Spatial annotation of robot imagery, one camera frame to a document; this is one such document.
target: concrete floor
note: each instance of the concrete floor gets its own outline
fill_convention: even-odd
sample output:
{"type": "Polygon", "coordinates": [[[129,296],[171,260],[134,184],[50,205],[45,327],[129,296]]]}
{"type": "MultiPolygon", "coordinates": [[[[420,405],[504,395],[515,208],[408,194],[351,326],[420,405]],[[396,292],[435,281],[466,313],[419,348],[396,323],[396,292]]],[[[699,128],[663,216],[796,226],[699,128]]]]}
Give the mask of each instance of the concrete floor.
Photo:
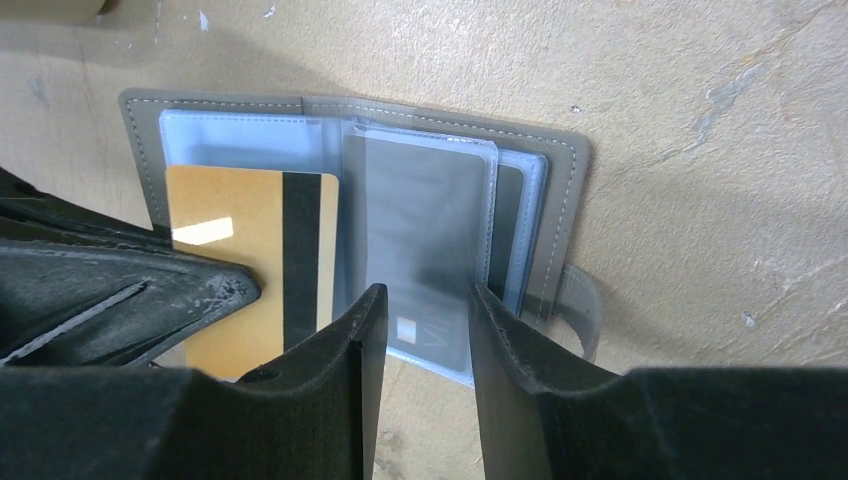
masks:
{"type": "MultiPolygon", "coordinates": [[[[598,362],[848,365],[848,6],[124,0],[0,24],[0,165],[149,225],[127,87],[346,94],[573,130],[595,158],[569,261],[598,362]],[[201,31],[199,13],[208,18],[201,31]]],[[[566,335],[562,328],[556,335],[566,335]]],[[[470,389],[387,360],[378,479],[482,478],[470,389]]]]}

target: scratch mark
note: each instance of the scratch mark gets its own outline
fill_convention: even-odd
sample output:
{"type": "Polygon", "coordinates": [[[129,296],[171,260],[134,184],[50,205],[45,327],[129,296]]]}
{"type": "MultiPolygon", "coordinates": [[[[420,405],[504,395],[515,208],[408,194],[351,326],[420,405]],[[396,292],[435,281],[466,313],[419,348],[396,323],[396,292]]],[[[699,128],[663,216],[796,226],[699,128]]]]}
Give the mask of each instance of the scratch mark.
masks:
{"type": "Polygon", "coordinates": [[[839,346],[835,348],[829,348],[822,352],[817,352],[814,355],[811,355],[809,358],[805,358],[799,362],[801,365],[809,365],[811,363],[821,364],[826,361],[830,361],[833,359],[839,359],[844,362],[845,353],[848,351],[848,347],[839,346]]]}
{"type": "Polygon", "coordinates": [[[806,14],[803,19],[792,22],[792,25],[777,39],[757,49],[754,53],[746,55],[740,63],[745,66],[752,64],[755,65],[739,74],[730,83],[707,92],[707,101],[712,103],[712,107],[695,121],[693,129],[697,132],[698,138],[688,146],[672,147],[664,150],[659,154],[657,160],[649,163],[647,167],[663,163],[666,160],[676,157],[682,153],[690,152],[706,143],[707,140],[709,140],[710,131],[716,125],[718,119],[723,114],[727,113],[739,95],[744,93],[745,90],[750,87],[754,78],[762,73],[765,69],[765,64],[774,61],[774,58],[770,56],[776,52],[779,55],[779,50],[782,49],[789,40],[792,39],[792,37],[807,28],[807,26],[810,25],[823,10],[845,5],[845,3],[846,2],[844,0],[833,1],[815,8],[806,14]]]}
{"type": "Polygon", "coordinates": [[[830,317],[834,313],[842,310],[842,307],[844,307],[844,306],[845,306],[845,300],[843,299],[842,301],[837,302],[836,305],[834,305],[830,310],[827,311],[827,316],[830,317]]]}
{"type": "Polygon", "coordinates": [[[156,27],[153,30],[153,43],[159,45],[159,24],[162,20],[162,0],[156,2],[156,27]]]}
{"type": "Polygon", "coordinates": [[[775,313],[775,311],[784,302],[791,299],[795,296],[795,294],[798,293],[804,283],[808,282],[809,280],[812,280],[822,272],[825,272],[832,267],[845,263],[846,260],[848,260],[848,254],[842,255],[841,257],[831,260],[829,262],[825,262],[819,265],[818,267],[812,268],[809,271],[804,272],[802,275],[799,275],[795,278],[786,280],[786,282],[784,282],[783,284],[783,293],[781,293],[779,297],[772,300],[771,302],[769,302],[768,305],[766,305],[766,308],[759,315],[760,320],[775,313]]]}
{"type": "Polygon", "coordinates": [[[209,31],[209,19],[206,18],[206,15],[202,11],[198,10],[197,13],[198,13],[198,19],[200,20],[200,31],[201,32],[208,32],[209,31]]]}
{"type": "Polygon", "coordinates": [[[47,101],[47,96],[44,94],[44,82],[41,81],[41,77],[34,77],[27,80],[27,86],[29,90],[35,95],[35,98],[44,102],[48,107],[50,106],[50,102],[47,101]]]}
{"type": "Polygon", "coordinates": [[[754,79],[759,76],[763,70],[763,64],[758,63],[737,75],[730,83],[707,92],[707,101],[712,104],[712,108],[701,115],[695,122],[694,128],[698,133],[698,139],[688,147],[684,148],[684,152],[692,151],[707,142],[710,131],[713,129],[718,119],[733,107],[733,104],[736,103],[736,99],[745,93],[745,90],[751,86],[751,83],[753,83],[754,79]]]}
{"type": "Polygon", "coordinates": [[[785,335],[780,340],[778,340],[778,342],[775,343],[774,346],[766,352],[764,357],[768,358],[773,355],[786,353],[789,350],[792,350],[793,348],[798,346],[799,344],[809,340],[810,337],[815,335],[815,333],[815,328],[812,328],[810,330],[804,330],[803,328],[795,329],[789,334],[785,335]]]}

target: wallet stitching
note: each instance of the wallet stitching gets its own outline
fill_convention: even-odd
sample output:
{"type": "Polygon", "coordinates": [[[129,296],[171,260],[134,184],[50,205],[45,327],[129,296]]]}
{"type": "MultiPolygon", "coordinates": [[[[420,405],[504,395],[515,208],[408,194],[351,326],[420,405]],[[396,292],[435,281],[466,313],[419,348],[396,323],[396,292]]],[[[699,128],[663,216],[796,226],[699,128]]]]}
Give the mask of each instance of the wallet stitching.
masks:
{"type": "Polygon", "coordinates": [[[577,170],[577,151],[574,149],[574,147],[571,144],[569,144],[568,142],[559,141],[559,140],[556,140],[556,139],[553,139],[553,138],[538,137],[538,136],[535,136],[535,135],[526,135],[526,134],[523,134],[523,133],[508,132],[508,131],[505,131],[505,130],[496,130],[494,128],[481,127],[481,126],[478,126],[478,125],[470,125],[470,124],[467,124],[467,123],[450,122],[450,121],[446,121],[446,120],[439,120],[437,118],[430,118],[430,117],[424,117],[424,116],[421,116],[421,115],[415,115],[415,114],[412,114],[412,113],[393,112],[391,110],[385,110],[385,109],[382,109],[382,108],[362,107],[362,106],[359,106],[359,105],[341,105],[341,104],[319,104],[319,105],[310,105],[310,107],[312,107],[312,108],[353,108],[353,109],[356,109],[356,110],[365,110],[365,111],[369,111],[369,112],[387,113],[389,115],[396,115],[396,116],[407,117],[407,118],[416,118],[416,119],[425,120],[425,121],[428,121],[428,122],[453,125],[455,127],[471,128],[471,129],[475,129],[475,130],[483,130],[483,131],[486,131],[486,132],[497,133],[497,134],[500,134],[500,135],[509,135],[509,136],[527,138],[527,139],[530,139],[530,140],[538,140],[538,141],[541,141],[541,142],[555,143],[555,144],[558,144],[558,145],[565,145],[566,147],[568,147],[571,150],[571,172],[568,175],[568,183],[565,186],[565,198],[562,201],[562,209],[560,209],[559,219],[557,220],[557,229],[556,229],[556,233],[554,234],[554,242],[553,242],[553,245],[551,247],[551,258],[548,261],[548,268],[545,270],[545,280],[542,283],[542,294],[540,295],[540,299],[539,299],[540,300],[539,301],[539,311],[536,313],[536,325],[538,326],[539,321],[542,318],[542,310],[543,310],[543,306],[544,306],[544,299],[545,299],[545,294],[547,293],[547,290],[548,290],[548,281],[550,280],[550,277],[551,277],[551,267],[554,264],[554,256],[556,255],[556,247],[559,244],[559,236],[562,233],[562,221],[565,218],[565,209],[568,206],[568,194],[571,193],[571,184],[572,184],[572,181],[574,180],[574,172],[577,170]]]}
{"type": "Polygon", "coordinates": [[[138,134],[138,125],[135,123],[132,106],[130,103],[171,103],[174,105],[216,105],[222,107],[303,107],[300,104],[282,104],[282,103],[252,103],[252,102],[214,102],[207,100],[158,100],[153,98],[129,98],[126,101],[127,115],[130,117],[130,123],[133,127],[133,135],[135,136],[136,148],[141,157],[141,165],[144,168],[144,177],[147,180],[147,190],[150,192],[150,199],[153,202],[153,210],[157,215],[161,215],[162,208],[156,200],[156,192],[153,191],[153,182],[150,181],[150,169],[147,167],[147,157],[144,155],[144,148],[141,145],[141,136],[138,134]]]}
{"type": "MultiPolygon", "coordinates": [[[[191,119],[191,120],[223,120],[223,121],[228,121],[228,122],[308,123],[306,120],[298,120],[298,119],[292,119],[292,118],[273,118],[273,117],[271,117],[271,118],[254,118],[254,117],[243,118],[243,117],[238,117],[238,115],[244,115],[244,114],[241,114],[241,113],[234,113],[232,115],[198,114],[198,115],[186,115],[186,116],[183,116],[182,118],[188,118],[188,119],[191,119]]],[[[255,114],[255,115],[273,115],[273,114],[258,113],[258,114],[255,114]]]]}
{"type": "MultiPolygon", "coordinates": [[[[214,101],[207,101],[207,100],[158,100],[158,99],[152,99],[152,98],[130,98],[130,99],[127,99],[127,101],[126,101],[127,113],[130,117],[130,122],[132,123],[133,133],[135,135],[138,153],[141,156],[141,163],[142,163],[142,166],[144,167],[144,174],[145,174],[145,177],[146,177],[146,180],[147,180],[147,188],[150,191],[150,197],[153,200],[153,208],[154,208],[154,210],[156,210],[157,213],[159,213],[161,211],[161,208],[159,207],[159,204],[156,201],[156,195],[153,192],[153,184],[150,181],[150,172],[149,172],[148,167],[147,167],[147,159],[144,156],[144,150],[143,150],[142,145],[141,145],[141,137],[138,134],[138,127],[136,126],[136,123],[135,123],[135,117],[133,116],[132,107],[130,106],[130,102],[172,103],[172,104],[186,104],[186,105],[218,105],[218,106],[227,106],[227,107],[247,107],[247,106],[250,106],[250,107],[298,107],[298,108],[303,107],[303,105],[301,105],[301,104],[252,103],[252,102],[214,102],[214,101]]],[[[556,139],[553,139],[553,138],[539,137],[539,136],[536,136],[536,135],[526,135],[526,134],[523,134],[523,133],[508,132],[508,131],[505,131],[505,130],[496,130],[496,129],[493,129],[493,128],[481,127],[481,126],[478,126],[478,125],[470,125],[470,124],[467,124],[467,123],[450,122],[450,121],[446,121],[446,120],[439,120],[437,118],[424,117],[424,116],[421,116],[421,115],[415,115],[415,114],[410,114],[410,113],[393,112],[391,110],[385,110],[385,109],[382,109],[382,108],[362,107],[362,106],[359,106],[359,105],[341,105],[341,104],[319,104],[319,105],[310,105],[310,107],[312,107],[312,108],[353,108],[355,110],[365,110],[365,111],[369,111],[369,112],[386,113],[386,114],[389,114],[389,115],[396,115],[396,116],[407,117],[407,118],[416,118],[416,119],[419,119],[419,120],[424,120],[424,121],[433,122],[433,123],[453,125],[455,127],[465,127],[465,128],[471,128],[471,129],[474,129],[474,130],[483,130],[483,131],[486,131],[486,132],[496,133],[496,134],[500,134],[500,135],[509,135],[509,136],[514,136],[514,137],[527,138],[529,140],[537,140],[537,141],[546,142],[546,143],[555,143],[557,145],[565,145],[566,147],[568,147],[571,150],[571,172],[569,173],[569,176],[568,176],[568,183],[565,186],[565,198],[562,201],[562,208],[560,209],[559,219],[557,220],[557,228],[556,228],[556,232],[554,234],[553,245],[551,247],[551,258],[548,261],[548,267],[545,270],[545,280],[542,283],[542,294],[540,295],[540,299],[539,299],[540,300],[539,301],[539,311],[536,313],[536,325],[538,326],[539,321],[542,318],[544,298],[545,298],[545,294],[547,293],[547,289],[548,289],[548,281],[550,280],[551,267],[553,267],[554,256],[556,255],[556,247],[559,244],[559,236],[562,233],[562,221],[565,218],[565,209],[568,206],[568,195],[571,193],[571,185],[572,185],[572,182],[574,180],[574,172],[577,171],[577,151],[574,149],[574,147],[571,144],[569,144],[568,142],[556,140],[556,139]]]]}

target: card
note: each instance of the card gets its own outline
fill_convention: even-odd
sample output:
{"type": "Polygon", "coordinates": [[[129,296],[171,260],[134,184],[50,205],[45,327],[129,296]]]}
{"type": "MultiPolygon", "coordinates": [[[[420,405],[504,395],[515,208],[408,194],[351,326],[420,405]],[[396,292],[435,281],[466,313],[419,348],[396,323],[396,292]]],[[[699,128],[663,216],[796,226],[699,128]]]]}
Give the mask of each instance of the card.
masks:
{"type": "Polygon", "coordinates": [[[347,283],[389,288],[391,355],[470,384],[468,299],[488,275],[497,147],[355,125],[342,151],[347,283]]]}
{"type": "Polygon", "coordinates": [[[174,248],[245,265],[262,286],[259,300],[185,341],[187,366],[238,378],[329,325],[336,177],[194,165],[165,177],[174,248]]]}

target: gold card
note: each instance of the gold card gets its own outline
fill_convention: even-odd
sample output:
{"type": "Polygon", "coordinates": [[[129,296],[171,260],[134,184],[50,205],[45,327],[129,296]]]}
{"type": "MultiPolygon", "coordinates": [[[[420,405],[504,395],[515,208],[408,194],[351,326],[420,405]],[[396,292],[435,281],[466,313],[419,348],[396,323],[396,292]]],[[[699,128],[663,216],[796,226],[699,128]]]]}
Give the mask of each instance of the gold card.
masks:
{"type": "Polygon", "coordinates": [[[165,177],[174,248],[246,265],[262,286],[259,300],[185,341],[187,366],[235,379],[329,325],[336,177],[194,165],[165,177]]]}

